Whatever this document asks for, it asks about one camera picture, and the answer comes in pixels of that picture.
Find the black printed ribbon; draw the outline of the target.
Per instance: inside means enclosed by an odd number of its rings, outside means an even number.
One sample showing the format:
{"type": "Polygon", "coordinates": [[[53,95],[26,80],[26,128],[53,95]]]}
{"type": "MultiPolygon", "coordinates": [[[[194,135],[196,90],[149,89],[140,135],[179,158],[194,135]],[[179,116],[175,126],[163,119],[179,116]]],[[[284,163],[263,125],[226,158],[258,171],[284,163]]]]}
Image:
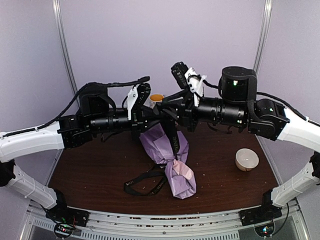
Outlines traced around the black printed ribbon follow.
{"type": "Polygon", "coordinates": [[[176,127],[178,115],[169,109],[159,112],[160,120],[153,122],[139,139],[154,165],[138,177],[123,184],[125,193],[132,196],[155,196],[168,181],[164,170],[170,160],[178,158],[180,142],[176,127]],[[133,189],[133,186],[144,179],[160,177],[160,181],[149,192],[142,193],[133,189]]]}

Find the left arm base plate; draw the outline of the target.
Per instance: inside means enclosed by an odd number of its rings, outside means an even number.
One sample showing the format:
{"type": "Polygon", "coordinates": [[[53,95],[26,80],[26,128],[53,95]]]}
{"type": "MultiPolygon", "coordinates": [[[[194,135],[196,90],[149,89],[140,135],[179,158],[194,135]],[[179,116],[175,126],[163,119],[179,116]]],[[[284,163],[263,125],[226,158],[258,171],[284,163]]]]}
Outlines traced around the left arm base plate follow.
{"type": "Polygon", "coordinates": [[[54,223],[65,223],[72,226],[86,227],[90,213],[75,208],[44,209],[45,216],[54,223]]]}

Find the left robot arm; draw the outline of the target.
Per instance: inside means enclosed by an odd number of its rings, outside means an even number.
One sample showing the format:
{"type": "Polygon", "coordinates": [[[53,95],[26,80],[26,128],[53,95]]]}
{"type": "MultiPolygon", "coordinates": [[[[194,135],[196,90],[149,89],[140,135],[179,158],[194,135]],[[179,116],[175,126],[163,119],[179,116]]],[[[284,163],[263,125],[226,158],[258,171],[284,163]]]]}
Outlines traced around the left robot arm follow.
{"type": "Polygon", "coordinates": [[[96,137],[105,142],[112,135],[131,131],[139,135],[149,126],[151,115],[145,101],[148,83],[130,82],[126,106],[118,108],[108,90],[117,83],[85,84],[72,98],[78,102],[75,114],[62,111],[39,126],[0,134],[0,184],[40,204],[61,222],[72,218],[62,192],[40,179],[54,165],[54,153],[80,147],[96,137]]]}

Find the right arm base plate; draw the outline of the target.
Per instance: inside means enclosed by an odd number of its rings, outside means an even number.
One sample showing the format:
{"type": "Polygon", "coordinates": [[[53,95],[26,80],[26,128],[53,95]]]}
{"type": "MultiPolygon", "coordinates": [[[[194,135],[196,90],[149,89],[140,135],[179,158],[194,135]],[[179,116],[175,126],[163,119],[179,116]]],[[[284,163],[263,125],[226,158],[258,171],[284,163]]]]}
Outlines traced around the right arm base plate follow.
{"type": "Polygon", "coordinates": [[[242,226],[255,225],[273,219],[279,218],[282,216],[282,209],[279,207],[254,207],[239,212],[239,218],[242,226]]]}

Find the purple wrapping paper sheet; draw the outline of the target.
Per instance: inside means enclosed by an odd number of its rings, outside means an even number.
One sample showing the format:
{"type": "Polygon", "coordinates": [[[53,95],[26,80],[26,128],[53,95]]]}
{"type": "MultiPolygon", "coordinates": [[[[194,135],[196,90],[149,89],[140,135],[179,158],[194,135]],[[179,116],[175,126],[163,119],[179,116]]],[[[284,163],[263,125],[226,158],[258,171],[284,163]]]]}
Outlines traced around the purple wrapping paper sheet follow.
{"type": "Polygon", "coordinates": [[[194,171],[187,166],[189,143],[180,130],[177,137],[180,145],[177,156],[174,156],[169,138],[160,124],[142,133],[139,139],[147,155],[156,164],[165,165],[164,172],[172,195],[183,200],[197,192],[197,184],[194,171]]]}

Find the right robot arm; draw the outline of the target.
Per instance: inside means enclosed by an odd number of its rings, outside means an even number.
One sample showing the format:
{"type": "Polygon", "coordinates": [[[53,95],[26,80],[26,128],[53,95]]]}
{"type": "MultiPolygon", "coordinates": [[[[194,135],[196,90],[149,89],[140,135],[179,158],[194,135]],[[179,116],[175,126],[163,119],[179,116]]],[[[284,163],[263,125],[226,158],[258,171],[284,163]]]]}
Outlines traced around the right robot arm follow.
{"type": "Polygon", "coordinates": [[[258,79],[253,69],[227,66],[215,88],[219,96],[204,95],[208,84],[205,75],[199,75],[183,62],[175,63],[171,73],[180,92],[163,99],[159,105],[179,125],[193,132],[198,122],[210,128],[216,125],[235,127],[239,131],[272,140],[298,144],[314,151],[305,167],[290,180],[263,195],[262,206],[256,210],[259,220],[268,220],[276,208],[308,190],[320,181],[320,126],[293,108],[286,101],[262,93],[257,99],[258,79]]]}

